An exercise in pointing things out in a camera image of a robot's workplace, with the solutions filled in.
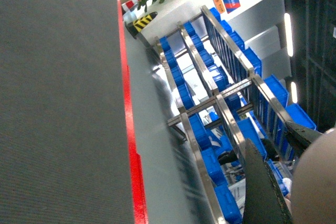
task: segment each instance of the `blue storage crate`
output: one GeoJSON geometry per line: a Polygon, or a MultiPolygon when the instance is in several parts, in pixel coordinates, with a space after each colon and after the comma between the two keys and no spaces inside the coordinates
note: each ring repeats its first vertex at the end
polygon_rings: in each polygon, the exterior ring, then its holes
{"type": "Polygon", "coordinates": [[[162,46],[162,49],[163,49],[164,52],[166,52],[169,49],[171,49],[166,37],[162,37],[160,39],[160,43],[161,43],[161,46],[162,46]]]}
{"type": "Polygon", "coordinates": [[[192,108],[195,105],[195,103],[193,101],[192,96],[190,95],[187,85],[184,83],[180,86],[177,86],[177,89],[179,90],[178,92],[180,93],[180,97],[182,99],[185,108],[187,110],[192,108]]]}
{"type": "Polygon", "coordinates": [[[226,135],[220,137],[220,142],[222,143],[221,148],[215,150],[216,157],[219,157],[223,152],[230,152],[233,150],[232,145],[226,135]]]}
{"type": "Polygon", "coordinates": [[[243,53],[245,54],[246,58],[251,62],[252,66],[254,67],[254,73],[257,73],[258,75],[262,76],[262,73],[263,73],[262,64],[258,56],[253,52],[251,48],[247,48],[246,50],[243,50],[243,53]]]}
{"type": "Polygon", "coordinates": [[[193,129],[195,138],[201,147],[202,150],[205,150],[209,147],[211,147],[211,142],[206,134],[206,130],[204,128],[204,125],[202,123],[202,120],[198,114],[192,115],[190,118],[190,124],[193,129]]]}
{"type": "Polygon", "coordinates": [[[256,119],[256,116],[254,115],[253,111],[250,111],[250,115],[252,117],[252,119],[254,120],[254,122],[256,123],[258,129],[260,130],[260,132],[262,133],[262,135],[267,138],[266,132],[264,131],[263,127],[260,125],[259,121],[256,119]]]}
{"type": "MultiPolygon", "coordinates": [[[[219,119],[218,115],[215,112],[210,112],[209,116],[211,118],[211,121],[216,121],[217,119],[219,119]]],[[[222,132],[224,132],[223,126],[219,126],[218,127],[222,132]]]]}
{"type": "Polygon", "coordinates": [[[226,75],[222,75],[219,71],[217,65],[213,64],[212,66],[208,67],[212,78],[214,79],[215,83],[218,86],[219,91],[223,91],[226,89],[227,85],[229,84],[228,78],[226,75]]]}
{"type": "Polygon", "coordinates": [[[231,26],[228,24],[228,22],[226,22],[225,20],[222,20],[221,22],[220,22],[220,24],[222,25],[222,27],[224,28],[224,30],[226,30],[226,32],[228,33],[228,34],[231,34],[233,31],[232,31],[232,28],[231,28],[231,26]]]}
{"type": "Polygon", "coordinates": [[[243,221],[239,208],[230,190],[226,185],[217,186],[215,193],[221,206],[225,220],[230,224],[241,224],[243,221]]]}
{"type": "Polygon", "coordinates": [[[231,162],[231,165],[232,165],[232,167],[236,167],[236,166],[240,165],[240,162],[237,160],[237,161],[231,162]]]}
{"type": "Polygon", "coordinates": [[[245,43],[238,33],[234,31],[230,34],[230,37],[241,50],[245,50],[245,43]]]}
{"type": "Polygon", "coordinates": [[[184,28],[190,37],[196,35],[195,29],[190,22],[185,23],[184,28]]]}
{"type": "Polygon", "coordinates": [[[206,170],[208,171],[208,174],[210,178],[213,180],[213,182],[217,186],[220,186],[223,184],[227,186],[225,175],[223,173],[221,165],[219,164],[217,158],[215,157],[214,151],[211,148],[209,148],[209,149],[202,151],[201,154],[202,154],[202,158],[203,158],[206,170]]]}
{"type": "Polygon", "coordinates": [[[236,122],[240,121],[240,116],[238,115],[238,113],[236,111],[232,112],[233,118],[235,119],[236,122]]]}
{"type": "Polygon", "coordinates": [[[215,16],[216,20],[218,20],[218,22],[220,21],[220,13],[217,11],[217,9],[215,7],[210,9],[210,12],[215,16]]]}
{"type": "Polygon", "coordinates": [[[242,107],[238,94],[230,95],[225,98],[225,102],[231,111],[236,111],[242,107]]]}
{"type": "Polygon", "coordinates": [[[257,149],[259,150],[261,156],[266,159],[267,152],[265,150],[262,141],[260,140],[256,129],[254,128],[252,121],[250,118],[241,120],[237,123],[241,133],[243,134],[244,138],[249,138],[251,141],[256,145],[257,149]]]}
{"type": "Polygon", "coordinates": [[[180,86],[180,85],[185,83],[185,80],[183,78],[183,74],[182,74],[182,72],[181,72],[181,70],[178,66],[175,67],[175,68],[172,68],[171,72],[172,72],[173,78],[175,80],[176,86],[180,86]]]}
{"type": "Polygon", "coordinates": [[[191,36],[191,40],[193,41],[198,52],[201,52],[204,50],[203,42],[201,41],[198,35],[191,36]]]}
{"type": "Polygon", "coordinates": [[[169,49],[168,51],[166,51],[164,53],[164,55],[166,56],[166,59],[167,59],[167,62],[168,62],[168,65],[169,67],[172,69],[172,68],[175,68],[177,66],[177,60],[175,58],[175,55],[173,53],[173,50],[172,49],[169,49]]]}
{"type": "MultiPolygon", "coordinates": [[[[265,83],[267,84],[267,86],[269,87],[269,89],[272,91],[272,93],[274,94],[274,96],[279,100],[279,102],[281,103],[281,105],[283,107],[287,106],[288,103],[288,96],[289,93],[288,91],[282,86],[282,84],[280,83],[280,81],[272,74],[270,77],[265,79],[265,83]]],[[[268,110],[268,103],[265,100],[265,98],[261,98],[263,104],[264,104],[264,108],[263,108],[263,123],[264,125],[267,125],[267,120],[268,120],[268,114],[267,114],[267,110],[268,110]]],[[[275,113],[272,111],[270,114],[270,128],[273,129],[274,127],[274,118],[275,118],[275,113]]]]}
{"type": "Polygon", "coordinates": [[[286,111],[292,117],[293,121],[297,124],[310,128],[312,130],[316,130],[316,124],[309,117],[309,115],[298,105],[297,103],[293,103],[286,108],[286,111]]]}
{"type": "MultiPolygon", "coordinates": [[[[316,130],[316,124],[313,122],[313,120],[309,117],[309,115],[300,107],[300,105],[293,103],[292,105],[289,105],[286,107],[286,111],[288,114],[292,117],[293,121],[297,124],[300,124],[302,126],[305,126],[307,128],[310,128],[312,130],[316,130]]],[[[279,144],[281,137],[281,131],[279,131],[279,134],[277,136],[277,143],[279,144]]],[[[281,152],[283,155],[286,154],[286,150],[288,147],[288,141],[284,137],[284,143],[281,146],[281,152]]],[[[292,150],[289,156],[289,159],[292,159],[294,156],[294,151],[292,150]]]]}
{"type": "Polygon", "coordinates": [[[210,67],[215,63],[214,58],[209,54],[205,49],[199,52],[199,55],[201,56],[202,60],[204,61],[204,64],[206,67],[210,67]]]}
{"type": "Polygon", "coordinates": [[[289,191],[287,190],[287,187],[285,186],[285,184],[282,181],[282,179],[283,179],[282,174],[280,173],[279,169],[274,165],[272,160],[267,161],[267,164],[271,168],[271,170],[272,170],[272,172],[275,176],[275,179],[277,180],[278,185],[281,189],[282,194],[284,196],[286,196],[289,193],[289,191]]]}
{"type": "Polygon", "coordinates": [[[272,93],[275,95],[276,98],[278,98],[279,102],[283,107],[287,106],[288,103],[288,91],[282,86],[280,81],[272,74],[270,77],[265,79],[265,83],[269,87],[269,89],[272,91],[272,93]]]}

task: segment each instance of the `red trim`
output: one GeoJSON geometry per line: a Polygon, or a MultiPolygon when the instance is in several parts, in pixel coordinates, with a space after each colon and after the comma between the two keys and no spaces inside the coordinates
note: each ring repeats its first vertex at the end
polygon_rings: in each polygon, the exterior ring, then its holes
{"type": "Polygon", "coordinates": [[[225,3],[226,9],[237,9],[238,7],[240,7],[240,3],[225,3]]]}
{"type": "Polygon", "coordinates": [[[126,131],[127,131],[128,147],[129,147],[129,155],[130,155],[130,170],[131,170],[134,220],[135,220],[135,224],[148,224],[148,214],[147,214],[145,190],[144,190],[143,176],[142,176],[141,157],[137,153],[136,142],[135,142],[130,75],[129,75],[129,68],[127,64],[124,25],[122,21],[122,14],[121,14],[120,6],[121,6],[120,0],[118,0],[121,71],[122,71],[122,80],[123,80],[123,89],[124,89],[126,131]]]}

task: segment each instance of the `orange label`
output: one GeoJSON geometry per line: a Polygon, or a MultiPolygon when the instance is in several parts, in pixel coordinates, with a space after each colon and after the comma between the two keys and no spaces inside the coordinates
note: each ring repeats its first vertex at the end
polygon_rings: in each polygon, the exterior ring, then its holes
{"type": "Polygon", "coordinates": [[[224,7],[223,0],[214,0],[214,4],[216,6],[217,11],[220,14],[225,13],[225,7],[224,7]]]}

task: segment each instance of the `red and white striped cone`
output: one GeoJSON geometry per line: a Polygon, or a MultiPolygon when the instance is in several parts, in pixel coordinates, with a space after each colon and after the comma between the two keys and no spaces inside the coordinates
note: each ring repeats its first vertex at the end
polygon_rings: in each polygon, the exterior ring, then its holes
{"type": "Polygon", "coordinates": [[[127,11],[132,9],[140,0],[129,0],[126,3],[121,5],[122,7],[122,15],[124,15],[127,11]]]}

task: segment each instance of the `yellow and black warning sign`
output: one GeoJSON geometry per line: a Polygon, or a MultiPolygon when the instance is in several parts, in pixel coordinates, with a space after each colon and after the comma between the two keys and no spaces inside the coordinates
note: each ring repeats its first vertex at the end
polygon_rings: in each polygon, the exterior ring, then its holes
{"type": "Polygon", "coordinates": [[[143,16],[132,23],[126,25],[127,30],[130,34],[135,38],[135,36],[141,32],[143,28],[145,28],[155,17],[157,16],[157,12],[149,13],[146,16],[143,16]]]}

